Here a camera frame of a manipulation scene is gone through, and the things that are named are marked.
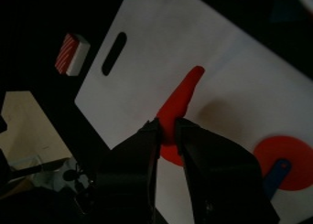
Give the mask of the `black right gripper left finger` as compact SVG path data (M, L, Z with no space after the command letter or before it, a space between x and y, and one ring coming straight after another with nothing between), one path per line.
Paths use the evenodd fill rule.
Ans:
M160 139L153 119L105 155L96 172L95 224L153 224Z

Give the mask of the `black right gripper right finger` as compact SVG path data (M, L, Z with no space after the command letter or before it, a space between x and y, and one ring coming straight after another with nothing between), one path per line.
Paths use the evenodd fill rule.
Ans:
M194 224L278 224L254 155L183 118L175 122L175 140Z

